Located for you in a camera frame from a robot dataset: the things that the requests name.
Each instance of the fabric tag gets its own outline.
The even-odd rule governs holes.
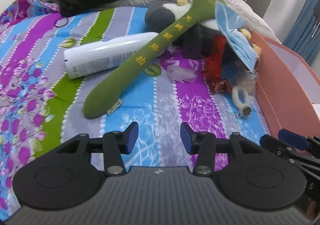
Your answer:
[[[118,99],[117,102],[110,108],[107,110],[107,114],[111,115],[112,113],[114,113],[117,108],[119,108],[122,105],[122,100]]]

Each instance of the floral bedsheet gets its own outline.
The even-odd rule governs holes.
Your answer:
[[[166,75],[169,65],[202,66],[202,61],[187,60],[174,47],[133,81],[121,97],[122,106],[111,116],[85,119],[81,108],[86,96],[110,71],[70,80],[64,70],[64,49],[70,44],[145,32],[145,13],[146,8],[118,7],[77,15],[57,27],[62,20],[58,6],[17,0],[0,15],[1,220],[19,209],[12,190],[17,170],[79,133],[96,138],[138,122],[134,150],[123,156],[126,168],[192,168],[196,156],[188,155],[180,140],[183,121],[194,131],[209,131],[219,138],[238,131],[257,144],[268,133],[256,101],[248,120],[235,118],[231,96],[211,95],[202,67],[197,68],[193,83],[172,83]],[[103,170],[101,154],[93,154],[92,164]],[[226,164],[227,157],[217,155],[216,169]]]

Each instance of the white fluffy keychain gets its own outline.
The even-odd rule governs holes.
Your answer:
[[[240,101],[239,98],[239,92],[242,92],[243,97],[244,97],[244,103]],[[236,114],[237,118],[245,117],[248,118],[249,115],[251,114],[252,110],[250,107],[250,97],[249,94],[247,93],[246,89],[241,87],[241,86],[234,86],[232,88],[232,100],[233,103],[236,105],[238,108],[238,113]]]

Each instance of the yellow embroidered text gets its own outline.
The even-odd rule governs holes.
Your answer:
[[[167,40],[169,40],[172,37],[172,35],[169,33],[165,33],[165,34],[163,34],[163,37],[166,38]]]
[[[190,20],[192,19],[191,16],[186,16],[184,19],[186,19],[188,22],[190,22]]]
[[[142,65],[146,62],[146,59],[143,58],[142,56],[139,56],[136,58],[136,62],[139,63],[140,65]]]
[[[181,29],[183,28],[183,26],[180,24],[175,24],[174,27],[177,28],[179,31],[181,31]]]
[[[153,43],[152,45],[149,46],[153,51],[158,52],[159,45],[156,43]]]

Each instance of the metal screw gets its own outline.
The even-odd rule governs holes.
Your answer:
[[[208,174],[211,173],[211,168],[205,165],[200,165],[196,168],[196,172],[199,174]]]
[[[112,165],[108,167],[107,171],[111,174],[120,174],[122,173],[123,168],[119,165]]]

